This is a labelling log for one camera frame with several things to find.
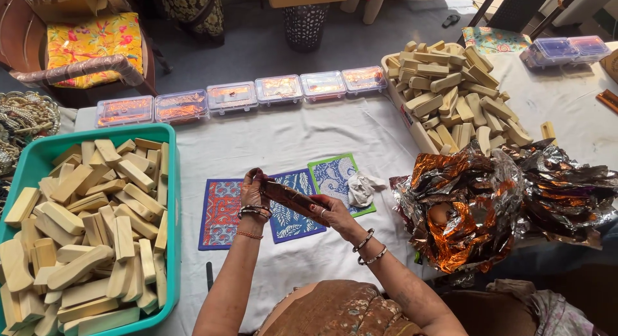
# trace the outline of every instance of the woman's hand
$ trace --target woman's hand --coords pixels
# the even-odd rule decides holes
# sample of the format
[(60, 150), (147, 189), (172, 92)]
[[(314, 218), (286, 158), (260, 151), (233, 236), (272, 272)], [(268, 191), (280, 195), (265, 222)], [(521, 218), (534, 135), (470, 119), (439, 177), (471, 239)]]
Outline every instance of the woman's hand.
[[(270, 200), (261, 193), (259, 193), (259, 187), (261, 186), (261, 181), (264, 178), (266, 178), (266, 176), (259, 168), (253, 168), (251, 169), (251, 171), (245, 174), (245, 179), (243, 180), (242, 187), (240, 188), (241, 206), (244, 207), (250, 206), (252, 204), (260, 204), (270, 209)], [(259, 214), (243, 214), (243, 216), (251, 216), (262, 225), (266, 224), (268, 222), (267, 211), (258, 208), (256, 208), (255, 210), (262, 212), (264, 214), (264, 217), (260, 216)]]
[(335, 229), (336, 232), (339, 232), (343, 239), (356, 246), (367, 237), (367, 231), (351, 217), (350, 212), (348, 212), (341, 200), (327, 195), (311, 195), (309, 198), (317, 203), (328, 206), (330, 210), (325, 210), (321, 206), (311, 205), (310, 210), (313, 214), (328, 221), (332, 228)]

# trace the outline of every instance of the green bordered coaster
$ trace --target green bordered coaster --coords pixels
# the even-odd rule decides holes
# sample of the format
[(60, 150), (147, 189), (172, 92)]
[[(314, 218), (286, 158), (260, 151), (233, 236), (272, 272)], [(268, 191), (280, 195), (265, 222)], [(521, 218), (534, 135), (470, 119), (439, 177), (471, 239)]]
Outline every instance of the green bordered coaster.
[(307, 166), (318, 194), (340, 199), (352, 217), (376, 211), (373, 203), (363, 208), (350, 205), (347, 180), (359, 170), (351, 154), (310, 162)]

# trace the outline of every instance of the woman's arm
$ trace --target woman's arm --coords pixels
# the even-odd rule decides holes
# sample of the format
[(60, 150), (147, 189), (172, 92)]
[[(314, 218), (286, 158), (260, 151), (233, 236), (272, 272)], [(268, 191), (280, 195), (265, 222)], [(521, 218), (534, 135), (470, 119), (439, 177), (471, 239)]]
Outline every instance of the woman's arm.
[[(269, 201), (259, 194), (259, 180), (253, 177), (261, 173), (254, 168), (245, 175), (241, 191), (241, 205), (262, 204), (269, 206)], [(267, 217), (259, 214), (244, 214), (237, 231), (244, 231), (261, 236)], [(193, 336), (236, 336), (245, 316), (251, 280), (255, 263), (258, 260), (259, 239), (236, 235), (228, 252), (223, 267), (193, 327)]]
[[(326, 219), (346, 241), (358, 246), (367, 237), (367, 231), (351, 217), (340, 200), (325, 195), (311, 196), (311, 198), (328, 205), (331, 211), (326, 210), (321, 214), (323, 208), (317, 206), (312, 212), (316, 215), (321, 214), (322, 218)], [(383, 249), (384, 245), (372, 237), (359, 250), (359, 254), (364, 261), (369, 261)], [(406, 317), (421, 327), (427, 335), (467, 335), (464, 327), (442, 299), (389, 251), (368, 267), (390, 298), (401, 305)]]

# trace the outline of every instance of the white cloth rag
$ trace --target white cloth rag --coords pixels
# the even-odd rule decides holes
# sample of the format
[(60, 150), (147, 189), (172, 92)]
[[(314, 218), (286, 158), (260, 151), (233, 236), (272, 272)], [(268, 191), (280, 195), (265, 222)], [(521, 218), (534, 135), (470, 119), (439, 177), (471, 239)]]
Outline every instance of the white cloth rag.
[(373, 202), (373, 193), (386, 189), (386, 182), (380, 178), (356, 172), (348, 179), (348, 199), (351, 206), (366, 207)]

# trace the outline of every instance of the teal plastic tub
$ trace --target teal plastic tub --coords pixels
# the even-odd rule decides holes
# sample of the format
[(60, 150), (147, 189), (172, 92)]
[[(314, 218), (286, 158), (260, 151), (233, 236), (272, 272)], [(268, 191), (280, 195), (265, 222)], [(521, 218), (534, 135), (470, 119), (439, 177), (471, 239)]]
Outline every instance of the teal plastic tub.
[[(11, 192), (6, 200), (2, 221), (0, 221), (0, 241), (8, 241), (17, 233), (18, 229), (4, 223), (4, 217), (9, 213), (15, 199), (24, 187), (38, 188), (38, 182), (46, 177), (53, 165), (51, 160), (67, 150), (70, 146), (83, 141), (109, 138), (114, 145), (124, 143), (127, 139), (143, 138), (152, 141), (169, 143), (169, 175), (167, 179), (167, 302), (150, 316), (143, 311), (139, 321), (125, 326), (117, 327), (104, 332), (96, 333), (95, 336), (119, 336), (140, 331), (160, 323), (169, 316), (172, 308), (178, 303), (180, 297), (181, 281), (181, 172), (178, 148), (176, 147), (176, 134), (170, 125), (147, 124), (132, 125), (97, 129), (93, 131), (71, 133), (69, 135), (56, 135), (37, 139), (30, 143), (22, 152), (19, 159), (15, 177), (11, 184)], [(0, 330), (6, 327), (4, 311), (0, 313)]]

